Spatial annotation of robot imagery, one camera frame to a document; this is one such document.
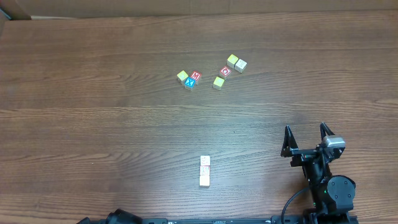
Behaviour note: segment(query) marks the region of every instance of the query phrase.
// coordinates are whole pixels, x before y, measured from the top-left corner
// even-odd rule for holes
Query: black object
[[[325,123],[320,125],[321,143],[315,149],[300,150],[289,126],[280,156],[291,157],[292,167],[301,166],[308,179],[308,187],[297,192],[286,203],[281,216],[253,219],[167,220],[165,218],[140,218],[117,209],[105,220],[90,221],[85,218],[77,224],[358,224],[348,212],[354,209],[355,182],[343,175],[332,175],[329,163],[340,158],[346,143],[335,135]],[[310,190],[315,208],[305,209],[302,215],[285,216],[289,203],[300,193]]]

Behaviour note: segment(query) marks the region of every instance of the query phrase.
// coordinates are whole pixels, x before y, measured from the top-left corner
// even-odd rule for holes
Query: wooden table
[[[1,222],[277,215],[307,184],[280,157],[285,125],[305,149],[325,121],[347,142],[331,171],[357,183],[352,214],[397,223],[397,24],[397,11],[6,22]],[[248,67],[218,91],[230,54]],[[193,92],[181,70],[203,72]],[[306,194],[288,213],[311,206]]]

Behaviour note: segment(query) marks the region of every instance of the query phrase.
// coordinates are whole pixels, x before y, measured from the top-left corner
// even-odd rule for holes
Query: toy block
[[[195,86],[195,80],[193,78],[187,78],[184,84],[185,88],[188,90],[193,90],[193,87]]]
[[[220,77],[216,77],[216,80],[214,80],[213,82],[213,88],[217,89],[217,90],[221,90],[221,87],[223,87],[225,80],[223,80]]]
[[[184,70],[182,70],[180,73],[177,74],[177,80],[183,85],[187,78],[188,78],[188,74]]]
[[[199,80],[201,79],[201,73],[197,71],[193,71],[191,78],[195,80],[195,84],[199,84]]]
[[[210,176],[209,175],[199,176],[199,186],[200,187],[210,187]]]
[[[226,64],[227,64],[229,67],[234,68],[234,66],[235,66],[235,64],[236,64],[237,61],[238,61],[238,57],[235,56],[235,55],[233,55],[233,54],[231,54],[231,55],[229,56],[229,58],[227,59]]]
[[[200,166],[200,175],[210,175],[210,166]]]
[[[220,77],[226,80],[231,75],[231,72],[231,69],[229,69],[227,66],[224,66],[220,70]]]
[[[240,72],[240,73],[242,73],[243,70],[246,68],[247,65],[248,65],[248,64],[247,64],[244,60],[239,59],[238,62],[236,62],[235,70],[238,71],[238,72]]]
[[[200,156],[201,166],[210,166],[210,156]]]

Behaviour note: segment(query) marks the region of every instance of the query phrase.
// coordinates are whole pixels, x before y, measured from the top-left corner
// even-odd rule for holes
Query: black cable
[[[280,221],[281,221],[281,223],[282,224],[285,224],[285,212],[286,212],[286,208],[287,208],[287,206],[292,202],[292,200],[295,198],[295,197],[297,197],[299,194],[301,194],[301,193],[303,193],[303,192],[306,192],[306,191],[308,191],[310,188],[309,187],[306,187],[306,188],[304,188],[304,189],[302,189],[301,191],[299,191],[299,192],[297,192],[296,194],[294,194],[287,202],[286,202],[286,204],[285,204],[285,207],[284,207],[284,209],[282,210],[282,214],[280,214]]]

